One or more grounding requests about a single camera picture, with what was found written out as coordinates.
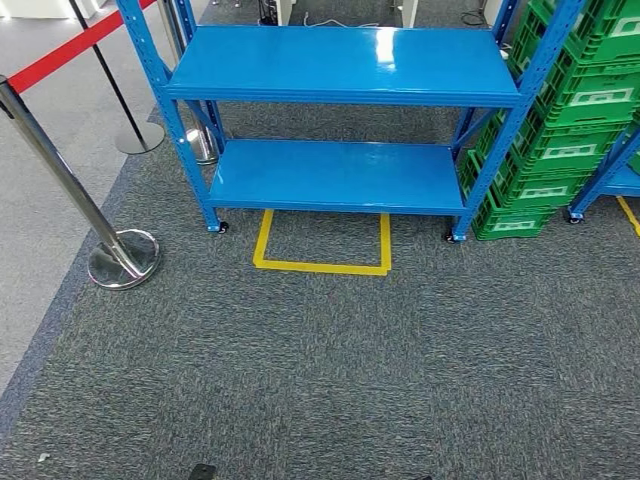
round metal base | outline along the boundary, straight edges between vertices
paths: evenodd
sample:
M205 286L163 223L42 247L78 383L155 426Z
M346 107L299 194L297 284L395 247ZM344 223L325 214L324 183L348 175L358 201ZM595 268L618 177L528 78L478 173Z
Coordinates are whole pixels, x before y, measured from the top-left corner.
M94 248L89 256L89 277L97 285L109 290L125 290L148 279L160 263L160 246L155 238L143 230L122 230L118 238L142 273L135 278L122 268L103 244Z
M206 154L202 153L202 145L200 143L199 135L200 133L195 129L186 132L186 138L191 139L189 141L189 144L191 145L191 149L193 150L193 154L195 155L195 163L198 165L212 165L217 162L218 157L215 154L215 152L207 152Z
M131 129L123 130L115 137L115 148L129 155L150 152L162 143L165 139L165 129L156 123L138 124L138 128L144 139L140 142Z

gray carpet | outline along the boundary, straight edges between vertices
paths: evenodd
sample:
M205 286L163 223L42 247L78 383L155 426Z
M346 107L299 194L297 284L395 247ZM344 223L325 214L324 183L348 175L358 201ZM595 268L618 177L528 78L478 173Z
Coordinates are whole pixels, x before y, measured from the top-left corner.
M448 12L438 24L466 2L424 3ZM456 118L221 110L236 136L446 141ZM164 263L131 291L85 284L0 479L185 479L197 462L223 480L638 477L640 239L614 199L583 225L457 246L440 239L447 219L393 216L388 276L314 275L255 269L262 212L223 210L231 230L207 233L168 143L137 162L115 223L157 235ZM267 255L373 264L377 225L278 212Z

green plastic crate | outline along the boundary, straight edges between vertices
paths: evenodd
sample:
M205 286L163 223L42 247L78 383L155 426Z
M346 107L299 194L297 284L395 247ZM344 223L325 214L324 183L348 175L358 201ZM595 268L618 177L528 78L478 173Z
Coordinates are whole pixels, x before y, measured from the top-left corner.
M500 112L484 127L475 144L479 156L487 157L503 119ZM531 173L592 170L626 126L626 123L617 123L556 130L545 127L539 112L532 109L510 150L520 168Z
M515 76L531 62L544 32L534 11L530 6L525 12L507 60ZM629 121L640 104L640 62L580 64L564 48L536 104L553 125Z
M548 26L557 0L531 0L530 5ZM580 62L640 62L640 2L589 0L566 47Z
M463 193L469 194L473 178L477 176L479 166L475 162L472 151L464 157L463 173L461 174L465 185ZM555 211L555 208L533 208L528 210L514 210L500 207L494 196L492 189L480 205L474 218L472 228L478 240L494 240L509 237L534 237Z
M629 166L634 172L640 175L640 152L636 153L633 158L629 160Z
M473 186L480 165L481 161L475 150L467 153L459 168L459 178L463 191ZM590 172L562 178L530 176L518 170L512 162L509 163L507 156L491 188L495 199L502 207L562 207L571 203L590 176Z

retractable belt barrier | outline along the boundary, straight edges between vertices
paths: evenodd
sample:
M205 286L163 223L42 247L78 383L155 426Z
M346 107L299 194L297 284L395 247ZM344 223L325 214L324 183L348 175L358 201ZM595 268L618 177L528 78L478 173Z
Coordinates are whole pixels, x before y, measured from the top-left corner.
M140 0L140 6L146 8L154 1ZM0 75L0 108L98 235L100 243L88 260L89 276L97 285L112 290L134 287L150 277L160 262L158 242L142 230L114 230L20 94L95 46L121 25L122 17L115 11L10 78Z

blue upright post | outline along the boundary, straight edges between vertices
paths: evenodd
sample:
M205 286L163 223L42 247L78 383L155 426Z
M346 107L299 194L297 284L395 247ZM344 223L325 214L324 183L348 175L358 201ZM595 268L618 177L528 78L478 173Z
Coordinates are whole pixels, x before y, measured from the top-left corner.
M626 136L627 132L623 132L622 136ZM624 168L633 155L640 150L640 128L631 135L623 146L617 151L611 149L603 160L603 168L598 170L593 178L589 180L569 206L569 216L571 223L578 223L584 218L584 211L595 202L602 190L608 185L617 173Z
M195 198L209 231L224 233L227 226L220 223L209 201L209 192L205 178L200 172L195 155L186 140L186 132L180 119L175 101L165 95L164 88L168 82L168 72L158 55L153 39L143 15L138 0L115 0L125 21L127 30L134 40L134 46L144 68L155 100L165 117L166 127L175 145L176 151L184 166L186 177L195 194Z
M182 31L184 33L186 43L189 45L189 43L193 38L195 30L198 28L198 24L195 23L195 18L193 16L193 9L191 7L191 2L189 2L189 0L174 1L177 6L178 21L180 22ZM222 120L220 119L218 107L215 102L211 100L206 100L205 104L207 106L207 113L209 115L211 123L215 125L219 132L214 132L214 135L216 138L218 152L222 155L224 153L226 138L224 136L224 130L222 127Z
M504 34L506 33L509 26L511 24L511 20L513 18L513 13L518 7L518 1L519 0L504 0L502 3L500 12L498 12L498 16L496 17L496 22L494 25L494 28L491 30L498 47L500 47L502 43L504 38ZM451 154L454 157L454 161L458 158L458 154L461 148L460 140L469 130L469 126L471 124L471 120L473 118L474 113L475 113L475 108L466 108L463 111L462 115L460 115L460 120L458 120L458 124L456 126L456 131L454 133L454 139L451 142L453 145L451 148Z
M513 143L515 134L533 105L536 95L542 87L543 82L558 58L561 47L575 23L580 11L586 0L562 0L555 9L555 13L549 22L549 27L538 44L531 63L522 76L518 86L522 94L518 105L509 111L503 127L494 142L491 151L478 175L478 179L469 192L466 200L466 211L456 221L453 231L448 236L450 240L462 241L466 239L466 231L475 216L478 208L484 200L489 186L497 173L506 152Z

